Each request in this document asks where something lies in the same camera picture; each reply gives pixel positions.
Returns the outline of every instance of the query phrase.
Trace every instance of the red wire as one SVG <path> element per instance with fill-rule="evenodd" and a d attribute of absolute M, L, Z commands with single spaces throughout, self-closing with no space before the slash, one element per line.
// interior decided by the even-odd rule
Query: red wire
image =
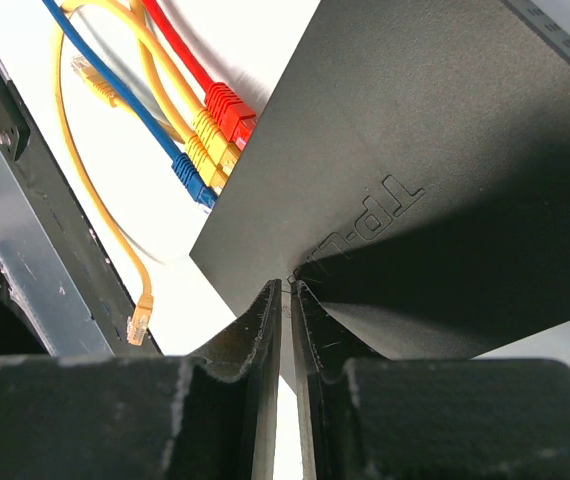
<path fill-rule="evenodd" d="M 147 9 L 150 17 L 154 20 L 154 23 L 158 25 L 158 28 L 163 33 L 163 36 L 167 39 L 167 42 L 171 45 L 172 49 L 180 57 L 181 61 L 185 64 L 190 73 L 194 76 L 198 84 L 201 86 L 205 92 L 209 91 L 214 81 L 212 77 L 205 71 L 203 66 L 196 60 L 196 57 L 192 55 L 189 51 L 189 47 L 185 45 L 185 42 L 180 37 L 178 32 L 174 30 L 171 22 L 168 20 L 165 12 L 158 4 L 157 0 L 142 0 L 143 5 Z"/>

